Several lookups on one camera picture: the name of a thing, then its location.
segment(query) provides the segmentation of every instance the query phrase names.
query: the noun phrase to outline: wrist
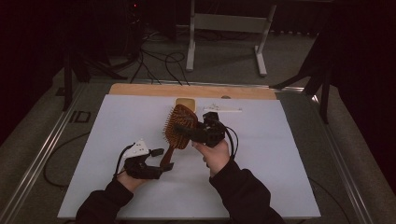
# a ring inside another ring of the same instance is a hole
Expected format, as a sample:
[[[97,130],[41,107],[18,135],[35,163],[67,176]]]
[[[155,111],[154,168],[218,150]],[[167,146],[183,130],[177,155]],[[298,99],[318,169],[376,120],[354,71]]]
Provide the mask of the wrist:
[[[210,168],[210,176],[215,176],[218,172],[220,172],[225,165],[230,161],[230,157],[224,158],[223,160],[216,162],[213,167]]]
[[[135,179],[127,175],[126,172],[117,175],[117,180],[132,193],[143,183],[143,180]]]

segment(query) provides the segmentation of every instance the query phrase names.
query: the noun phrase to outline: hairbrush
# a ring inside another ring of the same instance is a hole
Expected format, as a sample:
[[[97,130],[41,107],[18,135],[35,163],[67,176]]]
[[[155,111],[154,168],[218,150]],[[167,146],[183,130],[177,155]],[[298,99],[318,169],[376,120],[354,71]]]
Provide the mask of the hairbrush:
[[[170,161],[175,148],[184,149],[190,141],[189,137],[178,133],[175,126],[195,128],[197,123],[198,118],[193,111],[184,105],[175,105],[163,128],[164,138],[169,143],[169,148],[161,160],[160,166],[162,168],[171,170],[173,164]]]

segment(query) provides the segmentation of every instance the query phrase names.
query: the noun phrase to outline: black jacket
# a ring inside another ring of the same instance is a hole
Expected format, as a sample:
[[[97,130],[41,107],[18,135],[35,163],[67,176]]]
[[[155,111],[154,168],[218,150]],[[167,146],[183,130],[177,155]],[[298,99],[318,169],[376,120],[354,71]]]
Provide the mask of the black jacket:
[[[218,191],[234,223],[285,223],[270,207],[270,191],[249,170],[239,169],[235,161],[230,160],[209,182]],[[133,197],[120,182],[113,180],[105,190],[91,193],[78,209],[77,223],[114,223],[117,213]]]

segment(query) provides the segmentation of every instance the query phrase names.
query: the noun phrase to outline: small white object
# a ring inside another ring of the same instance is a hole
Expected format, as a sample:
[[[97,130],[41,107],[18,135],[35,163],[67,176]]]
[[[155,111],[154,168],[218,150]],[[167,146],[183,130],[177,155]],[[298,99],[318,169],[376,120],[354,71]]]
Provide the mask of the small white object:
[[[204,111],[209,111],[209,112],[242,112],[242,108],[235,108],[231,106],[225,106],[225,105],[216,105],[212,104],[209,106],[204,106]]]
[[[131,158],[149,154],[149,149],[143,139],[137,141],[131,148],[125,151],[123,158]]]

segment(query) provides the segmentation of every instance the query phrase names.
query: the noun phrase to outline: person's left hand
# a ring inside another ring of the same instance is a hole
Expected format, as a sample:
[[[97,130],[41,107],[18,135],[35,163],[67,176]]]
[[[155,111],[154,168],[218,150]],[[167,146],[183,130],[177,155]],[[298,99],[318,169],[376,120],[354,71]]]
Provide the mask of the person's left hand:
[[[129,191],[134,193],[134,191],[144,183],[148,182],[149,179],[135,179],[129,176],[126,172],[121,172],[117,175],[117,180]]]

